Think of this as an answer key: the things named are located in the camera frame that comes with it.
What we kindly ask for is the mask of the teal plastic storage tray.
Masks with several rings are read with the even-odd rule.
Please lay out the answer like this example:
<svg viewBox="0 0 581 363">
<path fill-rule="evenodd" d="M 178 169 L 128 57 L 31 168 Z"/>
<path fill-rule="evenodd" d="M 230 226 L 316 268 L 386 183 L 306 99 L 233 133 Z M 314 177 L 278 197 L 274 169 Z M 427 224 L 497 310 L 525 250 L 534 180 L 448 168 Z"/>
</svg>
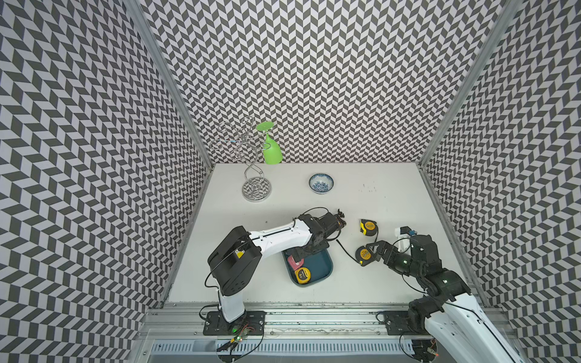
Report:
<svg viewBox="0 0 581 363">
<path fill-rule="evenodd" d="M 285 260 L 285 267 L 290 276 L 290 280 L 298 287 L 307 287 L 313 284 L 317 284 L 321 281 L 324 281 L 332 274 L 334 269 L 334 264 L 332 262 L 331 256 L 329 252 L 326 250 L 306 257 L 304 259 L 304 265 L 302 267 L 306 267 L 310 270 L 312 274 L 312 279 L 308 284 L 298 284 L 295 277 L 295 273 L 287 262 L 287 258 L 291 256 L 291 254 L 287 251 L 283 251 L 282 255 Z"/>
</svg>

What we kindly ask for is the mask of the green plastic cup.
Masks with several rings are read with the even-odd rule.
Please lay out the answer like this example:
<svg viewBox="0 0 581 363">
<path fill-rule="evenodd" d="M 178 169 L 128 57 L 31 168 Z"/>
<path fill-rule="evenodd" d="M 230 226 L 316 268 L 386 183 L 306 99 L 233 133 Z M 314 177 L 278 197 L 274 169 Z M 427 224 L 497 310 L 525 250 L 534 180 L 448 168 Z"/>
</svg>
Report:
<svg viewBox="0 0 581 363">
<path fill-rule="evenodd" d="M 263 158 L 268 165 L 276 165 L 283 160 L 280 146 L 269 134 L 273 127 L 274 122 L 272 121 L 261 122 L 257 125 L 257 131 L 263 136 Z"/>
</svg>

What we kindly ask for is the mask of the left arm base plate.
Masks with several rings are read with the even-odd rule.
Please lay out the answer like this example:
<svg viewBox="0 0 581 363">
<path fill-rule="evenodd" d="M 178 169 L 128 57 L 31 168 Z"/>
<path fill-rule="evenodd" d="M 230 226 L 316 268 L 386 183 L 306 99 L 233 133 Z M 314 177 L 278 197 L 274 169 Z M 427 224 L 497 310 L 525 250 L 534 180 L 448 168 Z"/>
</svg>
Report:
<svg viewBox="0 0 581 363">
<path fill-rule="evenodd" d="M 220 311 L 209 312 L 204 324 L 204 336 L 234 336 L 248 330 L 248 335 L 260 336 L 264 333 L 265 311 L 246 311 L 234 322 L 227 322 Z"/>
</svg>

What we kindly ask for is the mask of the yellow tape measure front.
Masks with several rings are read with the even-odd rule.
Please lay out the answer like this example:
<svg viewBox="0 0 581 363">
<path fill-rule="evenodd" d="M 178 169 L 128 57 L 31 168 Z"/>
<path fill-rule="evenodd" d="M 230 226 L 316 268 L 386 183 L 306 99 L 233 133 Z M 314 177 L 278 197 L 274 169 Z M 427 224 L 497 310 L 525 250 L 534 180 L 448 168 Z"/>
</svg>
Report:
<svg viewBox="0 0 581 363">
<path fill-rule="evenodd" d="M 294 273 L 298 284 L 308 284 L 312 279 L 312 274 L 306 267 L 300 267 Z"/>
</svg>

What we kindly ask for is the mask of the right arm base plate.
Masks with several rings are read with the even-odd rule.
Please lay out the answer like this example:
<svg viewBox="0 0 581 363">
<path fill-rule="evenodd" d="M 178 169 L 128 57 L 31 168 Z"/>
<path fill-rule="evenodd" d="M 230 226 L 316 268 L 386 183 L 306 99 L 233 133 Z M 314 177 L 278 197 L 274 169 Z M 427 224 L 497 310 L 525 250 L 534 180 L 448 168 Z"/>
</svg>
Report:
<svg viewBox="0 0 581 363">
<path fill-rule="evenodd" d="M 404 311 L 384 311 L 380 313 L 387 335 L 396 337 L 399 335 L 430 336 L 423 328 L 413 328 L 408 322 L 408 313 Z"/>
</svg>

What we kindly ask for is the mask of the blue white ceramic bowl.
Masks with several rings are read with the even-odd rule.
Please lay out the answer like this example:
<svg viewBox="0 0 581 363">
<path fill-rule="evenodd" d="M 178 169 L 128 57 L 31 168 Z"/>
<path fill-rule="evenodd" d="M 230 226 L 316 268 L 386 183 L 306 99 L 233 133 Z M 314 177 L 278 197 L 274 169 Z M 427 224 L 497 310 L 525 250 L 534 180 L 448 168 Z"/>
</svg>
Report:
<svg viewBox="0 0 581 363">
<path fill-rule="evenodd" d="M 326 173 L 316 173 L 310 177 L 308 184 L 313 192 L 323 195 L 333 189 L 334 179 Z"/>
</svg>

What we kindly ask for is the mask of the pink tape measure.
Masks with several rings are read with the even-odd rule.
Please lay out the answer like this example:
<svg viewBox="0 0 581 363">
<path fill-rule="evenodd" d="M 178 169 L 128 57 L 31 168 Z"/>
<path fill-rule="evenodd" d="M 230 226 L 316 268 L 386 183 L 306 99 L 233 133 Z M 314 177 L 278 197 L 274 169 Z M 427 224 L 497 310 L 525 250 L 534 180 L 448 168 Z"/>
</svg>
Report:
<svg viewBox="0 0 581 363">
<path fill-rule="evenodd" d="M 293 271 L 300 269 L 304 265 L 304 259 L 295 260 L 292 256 L 287 258 L 287 262 Z"/>
</svg>

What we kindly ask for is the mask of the large yellow black tape measure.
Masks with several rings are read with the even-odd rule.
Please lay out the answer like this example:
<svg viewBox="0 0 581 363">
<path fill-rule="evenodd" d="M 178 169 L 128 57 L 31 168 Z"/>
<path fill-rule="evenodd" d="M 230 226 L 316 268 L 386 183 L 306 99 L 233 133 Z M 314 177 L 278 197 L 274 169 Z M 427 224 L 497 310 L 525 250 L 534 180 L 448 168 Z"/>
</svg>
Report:
<svg viewBox="0 0 581 363">
<path fill-rule="evenodd" d="M 360 232 L 363 233 L 365 236 L 375 236 L 378 234 L 378 225 L 377 222 L 369 219 L 361 219 L 360 220 Z"/>
</svg>

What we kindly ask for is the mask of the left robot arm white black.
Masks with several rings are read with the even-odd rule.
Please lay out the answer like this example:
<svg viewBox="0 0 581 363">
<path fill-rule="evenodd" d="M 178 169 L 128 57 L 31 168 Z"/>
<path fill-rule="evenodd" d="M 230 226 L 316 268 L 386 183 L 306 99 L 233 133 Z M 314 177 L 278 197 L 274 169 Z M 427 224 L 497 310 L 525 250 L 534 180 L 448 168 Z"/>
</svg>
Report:
<svg viewBox="0 0 581 363">
<path fill-rule="evenodd" d="M 264 231 L 233 228 L 207 259 L 208 276 L 217 282 L 219 311 L 225 321 L 235 322 L 245 314 L 243 289 L 261 260 L 287 251 L 298 263 L 328 249 L 331 236 L 345 226 L 343 212 L 327 211 L 319 217 L 305 212 L 286 225 Z"/>
</svg>

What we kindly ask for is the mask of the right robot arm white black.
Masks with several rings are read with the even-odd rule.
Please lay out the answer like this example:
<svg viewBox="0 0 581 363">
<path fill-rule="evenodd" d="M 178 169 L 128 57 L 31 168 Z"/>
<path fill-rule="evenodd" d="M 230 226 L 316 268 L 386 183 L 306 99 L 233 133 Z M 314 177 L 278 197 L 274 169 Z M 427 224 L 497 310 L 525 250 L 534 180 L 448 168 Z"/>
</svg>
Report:
<svg viewBox="0 0 581 363">
<path fill-rule="evenodd" d="M 426 234 L 404 237 L 407 249 L 380 240 L 356 252 L 361 266 L 382 261 L 401 276 L 414 278 L 425 295 L 409 303 L 407 324 L 426 331 L 457 362 L 524 362 L 525 358 L 491 322 L 470 287 L 443 267 L 437 243 Z"/>
</svg>

